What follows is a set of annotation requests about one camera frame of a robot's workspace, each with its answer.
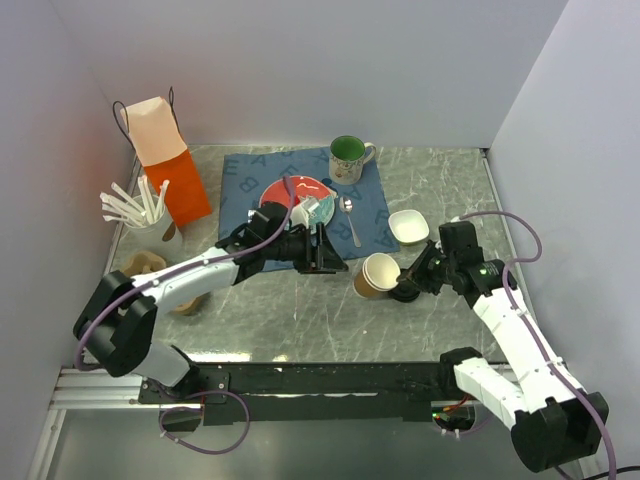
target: mug handle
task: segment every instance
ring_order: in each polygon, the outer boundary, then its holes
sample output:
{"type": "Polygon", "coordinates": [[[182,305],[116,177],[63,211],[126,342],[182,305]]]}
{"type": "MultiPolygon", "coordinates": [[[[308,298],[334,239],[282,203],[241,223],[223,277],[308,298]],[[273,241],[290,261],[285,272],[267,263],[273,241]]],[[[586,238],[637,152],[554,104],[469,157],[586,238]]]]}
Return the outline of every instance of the mug handle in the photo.
{"type": "Polygon", "coordinates": [[[367,148],[371,147],[371,153],[369,153],[369,155],[367,155],[366,157],[364,157],[364,162],[362,163],[363,165],[365,163],[367,163],[369,160],[371,160],[373,157],[376,156],[376,153],[378,151],[378,149],[376,148],[376,146],[371,143],[371,142],[367,142],[364,144],[364,151],[367,151],[367,148]]]}

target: white bowl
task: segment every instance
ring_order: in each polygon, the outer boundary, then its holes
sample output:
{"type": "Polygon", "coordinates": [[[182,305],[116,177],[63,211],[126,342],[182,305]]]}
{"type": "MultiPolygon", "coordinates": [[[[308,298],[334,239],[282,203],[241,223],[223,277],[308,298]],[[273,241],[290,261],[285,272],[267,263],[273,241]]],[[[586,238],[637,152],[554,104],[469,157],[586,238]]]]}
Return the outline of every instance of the white bowl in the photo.
{"type": "Polygon", "coordinates": [[[429,236],[429,225],[417,210],[402,210],[392,214],[389,227],[400,243],[421,242],[429,236]]]}

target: gray floor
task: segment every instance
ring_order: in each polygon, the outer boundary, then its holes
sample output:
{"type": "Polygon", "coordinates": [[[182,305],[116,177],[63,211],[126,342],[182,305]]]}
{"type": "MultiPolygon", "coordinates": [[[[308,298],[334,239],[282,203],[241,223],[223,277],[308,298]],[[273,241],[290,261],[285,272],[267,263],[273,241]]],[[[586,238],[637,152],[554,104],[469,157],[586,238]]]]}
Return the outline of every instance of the gray floor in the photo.
{"type": "MultiPolygon", "coordinates": [[[[202,253],[218,240],[218,206],[224,155],[267,153],[296,147],[192,147],[214,213],[183,229],[176,261],[202,253]]],[[[381,148],[378,167],[390,212],[420,211],[438,238],[438,225],[456,215],[495,209],[496,201],[478,149],[381,148]]],[[[498,217],[476,220],[488,258],[511,257],[498,217]]],[[[408,266],[424,244],[393,254],[408,266]]],[[[121,238],[113,267],[139,250],[121,238]]],[[[169,314],[154,338],[175,344],[198,361],[432,361],[453,348],[472,346],[492,361],[504,357],[491,334],[448,287],[405,305],[363,300],[352,289],[362,259],[348,274],[302,276],[293,270],[259,274],[214,292],[192,316],[169,314]]]]}

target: paper bag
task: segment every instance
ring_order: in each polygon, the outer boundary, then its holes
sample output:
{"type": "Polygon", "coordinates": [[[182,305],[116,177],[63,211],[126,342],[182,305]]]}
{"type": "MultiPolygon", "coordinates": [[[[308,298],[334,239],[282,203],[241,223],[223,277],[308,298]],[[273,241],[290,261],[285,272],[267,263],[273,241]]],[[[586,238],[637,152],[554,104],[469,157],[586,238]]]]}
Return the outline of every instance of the paper bag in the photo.
{"type": "Polygon", "coordinates": [[[125,108],[120,114],[153,188],[159,193],[162,182],[170,182],[165,204],[176,225],[209,215],[207,194],[169,103],[156,97],[125,108]]]}

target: metal spoon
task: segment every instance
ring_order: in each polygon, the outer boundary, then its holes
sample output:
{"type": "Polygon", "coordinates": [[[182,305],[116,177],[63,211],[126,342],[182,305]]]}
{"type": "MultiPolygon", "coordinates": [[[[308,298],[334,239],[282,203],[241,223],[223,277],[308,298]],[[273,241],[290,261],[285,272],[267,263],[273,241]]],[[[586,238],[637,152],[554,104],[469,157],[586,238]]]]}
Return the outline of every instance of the metal spoon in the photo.
{"type": "Polygon", "coordinates": [[[356,247],[360,248],[362,246],[362,243],[360,243],[360,239],[356,234],[356,230],[355,228],[353,228],[353,223],[351,223],[351,218],[349,218],[349,214],[353,210],[353,203],[351,202],[350,198],[342,196],[340,197],[339,204],[340,204],[340,210],[344,212],[344,214],[347,216],[347,220],[349,220],[349,225],[351,226],[351,235],[353,236],[353,244],[356,247]]]}

